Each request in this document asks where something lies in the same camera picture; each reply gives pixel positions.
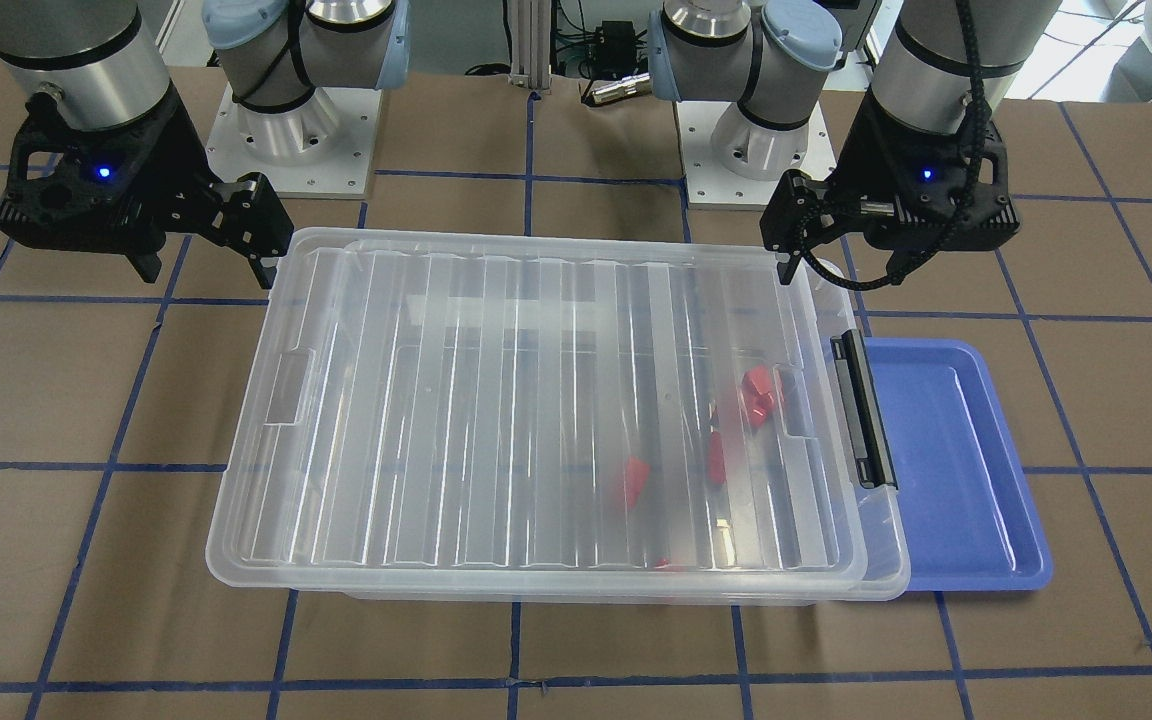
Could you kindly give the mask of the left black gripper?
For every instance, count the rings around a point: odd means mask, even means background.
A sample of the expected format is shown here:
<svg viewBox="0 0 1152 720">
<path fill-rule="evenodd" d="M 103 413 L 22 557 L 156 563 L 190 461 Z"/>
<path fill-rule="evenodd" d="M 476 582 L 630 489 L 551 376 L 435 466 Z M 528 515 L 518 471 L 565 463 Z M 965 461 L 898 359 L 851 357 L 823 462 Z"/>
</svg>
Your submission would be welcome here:
<svg viewBox="0 0 1152 720">
<path fill-rule="evenodd" d="M 801 251 L 861 232 L 873 249 L 914 255 L 942 237 L 965 195 L 973 150 L 982 168 L 967 210 L 965 228 L 940 247 L 943 252 L 992 251 L 1021 228 L 1020 210 L 1007 185 L 1005 141 L 988 120 L 978 141 L 977 111 L 955 103 L 967 115 L 950 135 L 934 135 L 892 118 L 873 92 L 861 100 L 844 147 L 827 179 L 799 170 L 782 174 L 761 214 L 765 249 L 778 252 L 778 282 L 790 286 Z"/>
</svg>

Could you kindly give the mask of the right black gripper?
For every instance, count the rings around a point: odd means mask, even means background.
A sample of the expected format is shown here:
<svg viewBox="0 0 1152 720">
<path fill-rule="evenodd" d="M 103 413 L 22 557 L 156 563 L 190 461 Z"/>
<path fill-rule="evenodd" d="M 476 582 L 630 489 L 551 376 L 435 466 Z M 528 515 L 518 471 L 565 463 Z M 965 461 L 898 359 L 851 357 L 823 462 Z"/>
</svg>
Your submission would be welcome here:
<svg viewBox="0 0 1152 720">
<path fill-rule="evenodd" d="M 197 234 L 247 259 L 270 291 L 294 225 L 264 174 L 223 182 L 177 88 L 142 118 L 81 131 L 65 122 L 59 94 L 26 100 L 0 197 L 0 232 L 29 249 L 123 256 L 142 282 L 162 270 L 166 234 Z"/>
</svg>

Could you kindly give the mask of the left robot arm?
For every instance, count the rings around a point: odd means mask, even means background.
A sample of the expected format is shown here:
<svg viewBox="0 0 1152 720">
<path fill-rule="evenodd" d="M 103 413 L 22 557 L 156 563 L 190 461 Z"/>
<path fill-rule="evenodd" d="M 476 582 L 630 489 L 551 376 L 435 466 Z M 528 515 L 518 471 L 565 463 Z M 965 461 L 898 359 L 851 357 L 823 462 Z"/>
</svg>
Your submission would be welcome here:
<svg viewBox="0 0 1152 720">
<path fill-rule="evenodd" d="M 791 161 L 847 51 L 852 1 L 664 1 L 650 18 L 653 91 L 726 103 L 714 147 L 776 183 L 765 250 L 790 285 L 806 265 L 844 290 L 896 286 L 942 252 L 991 252 L 1020 232 L 995 109 L 1055 1 L 905 1 L 826 179 Z"/>
</svg>

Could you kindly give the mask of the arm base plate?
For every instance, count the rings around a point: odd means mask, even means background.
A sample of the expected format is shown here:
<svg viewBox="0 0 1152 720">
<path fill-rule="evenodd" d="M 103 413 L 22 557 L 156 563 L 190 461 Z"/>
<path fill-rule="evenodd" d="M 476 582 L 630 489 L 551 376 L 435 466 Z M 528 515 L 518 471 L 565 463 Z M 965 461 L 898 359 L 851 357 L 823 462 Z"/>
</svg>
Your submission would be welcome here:
<svg viewBox="0 0 1152 720">
<path fill-rule="evenodd" d="M 785 172 L 824 181 L 836 168 L 820 104 L 791 131 L 755 126 L 732 103 L 677 103 L 675 109 L 691 209 L 761 210 Z"/>
<path fill-rule="evenodd" d="M 233 181 L 259 172 L 283 199 L 365 199 L 384 92 L 317 88 L 278 114 L 243 108 L 223 90 L 205 149 L 212 172 Z"/>
</svg>

